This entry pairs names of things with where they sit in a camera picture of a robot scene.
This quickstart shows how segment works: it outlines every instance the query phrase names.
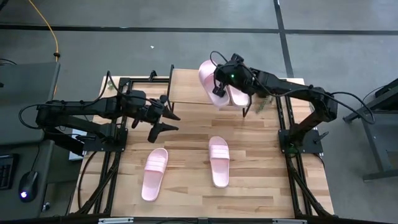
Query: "pink slipper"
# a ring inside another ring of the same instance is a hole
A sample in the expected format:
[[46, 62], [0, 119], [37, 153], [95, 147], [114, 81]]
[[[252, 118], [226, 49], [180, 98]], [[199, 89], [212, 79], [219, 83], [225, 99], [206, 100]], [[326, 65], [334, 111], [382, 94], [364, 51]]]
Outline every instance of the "pink slipper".
[[218, 108], [228, 105], [229, 96], [225, 94], [223, 97], [219, 97], [213, 93], [214, 89], [214, 71], [216, 67], [213, 65], [211, 60], [207, 60], [203, 62], [199, 67], [199, 80], [207, 95], [209, 96], [210, 101]]
[[142, 183], [142, 199], [153, 202], [159, 195], [164, 170], [166, 170], [169, 155], [166, 149], [153, 150], [147, 159], [144, 169], [144, 181]]
[[219, 188], [228, 186], [229, 149], [223, 138], [215, 136], [210, 139], [209, 156], [214, 185]]
[[245, 108], [249, 104], [249, 95], [230, 85], [228, 85], [226, 89], [234, 106]]

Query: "gray floor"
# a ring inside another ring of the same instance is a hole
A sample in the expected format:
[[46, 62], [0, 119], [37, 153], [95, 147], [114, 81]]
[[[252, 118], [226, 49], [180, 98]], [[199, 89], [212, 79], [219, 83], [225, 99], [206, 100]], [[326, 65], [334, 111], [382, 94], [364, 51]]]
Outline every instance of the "gray floor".
[[[69, 26], [278, 28], [272, 0], [36, 0], [51, 24]], [[393, 0], [280, 0], [286, 29], [397, 30]], [[43, 24], [26, 1], [10, 1], [0, 22]], [[53, 61], [50, 32], [0, 30], [0, 57], [17, 63]], [[241, 54], [252, 67], [286, 77], [278, 34], [174, 32], [56, 32], [61, 74], [57, 99], [90, 100], [101, 77], [167, 74], [170, 64], [197, 68], [211, 50]], [[398, 35], [287, 35], [295, 77], [328, 91], [364, 96], [397, 78]], [[338, 96], [350, 106], [359, 103]], [[348, 110], [339, 107], [339, 118]], [[362, 181], [377, 171], [362, 124], [341, 119], [320, 125], [326, 176], [335, 213], [397, 222], [398, 179]]]

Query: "wooden table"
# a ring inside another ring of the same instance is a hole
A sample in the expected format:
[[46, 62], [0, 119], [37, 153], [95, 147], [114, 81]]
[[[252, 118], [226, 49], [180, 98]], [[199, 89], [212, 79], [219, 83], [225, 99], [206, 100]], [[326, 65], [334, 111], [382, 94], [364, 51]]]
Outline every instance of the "wooden table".
[[[156, 143], [151, 144], [147, 142], [150, 125], [140, 123], [136, 129], [129, 130], [119, 166], [112, 216], [293, 218], [286, 162], [277, 137], [280, 127], [275, 100], [256, 114], [261, 100], [254, 98], [246, 118], [242, 118], [241, 109], [232, 106], [217, 110], [210, 105], [197, 74], [197, 70], [175, 69], [173, 72], [170, 100], [175, 103], [174, 113], [181, 121], [163, 119], [163, 122], [178, 126], [179, 131], [161, 133]], [[301, 78], [288, 81], [303, 83]], [[136, 83], [134, 89], [157, 98], [166, 94], [167, 85]], [[104, 96], [115, 94], [115, 90], [108, 89]], [[306, 101], [292, 99], [292, 106], [296, 122], [310, 114]], [[108, 120], [95, 117], [94, 122]], [[128, 119], [128, 126], [131, 122], [132, 119]], [[212, 136], [224, 138], [230, 150], [229, 185], [225, 189], [215, 188], [211, 180], [208, 141]], [[141, 199], [143, 168], [147, 156], [157, 147], [168, 150], [169, 163], [158, 199], [146, 202]], [[81, 188], [83, 202], [98, 185], [103, 156], [97, 153], [87, 168]], [[303, 164], [308, 187], [325, 209], [333, 213], [319, 158], [304, 154]], [[304, 211], [300, 190], [298, 195]], [[76, 202], [77, 194], [71, 212], [77, 210]]]

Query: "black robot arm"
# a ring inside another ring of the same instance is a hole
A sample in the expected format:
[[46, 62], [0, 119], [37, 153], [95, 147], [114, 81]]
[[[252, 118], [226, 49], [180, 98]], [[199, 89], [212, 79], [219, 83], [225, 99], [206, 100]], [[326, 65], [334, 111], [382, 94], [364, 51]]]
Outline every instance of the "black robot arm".
[[114, 123], [97, 124], [73, 117], [73, 115], [98, 115], [105, 119], [117, 119], [121, 116], [134, 118], [132, 128], [141, 121], [152, 124], [148, 141], [155, 142], [162, 131], [178, 130], [178, 127], [160, 123], [160, 118], [180, 120], [164, 104], [167, 96], [160, 99], [146, 99], [143, 91], [133, 90], [127, 94], [98, 99], [96, 101], [58, 101], [53, 100], [37, 106], [36, 123], [41, 128], [65, 126], [93, 133], [103, 142], [117, 142], [121, 130]]
[[306, 133], [315, 126], [321, 122], [333, 121], [337, 117], [337, 103], [333, 101], [334, 96], [323, 88], [288, 82], [269, 72], [247, 68], [243, 64], [243, 58], [237, 54], [224, 65], [217, 66], [215, 78], [220, 84], [215, 87], [213, 93], [218, 96], [223, 96], [224, 87], [231, 85], [249, 96], [255, 93], [260, 97], [289, 96], [311, 102], [314, 112], [301, 123], [290, 127], [287, 140], [295, 146], [301, 146]]

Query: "computer mouse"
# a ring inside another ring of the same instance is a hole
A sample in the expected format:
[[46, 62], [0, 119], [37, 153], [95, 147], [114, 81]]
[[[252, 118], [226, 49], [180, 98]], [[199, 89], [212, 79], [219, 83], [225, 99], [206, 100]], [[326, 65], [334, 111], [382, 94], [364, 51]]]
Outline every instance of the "computer mouse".
[[22, 202], [31, 202], [36, 198], [38, 175], [36, 171], [29, 171], [19, 181], [18, 193]]

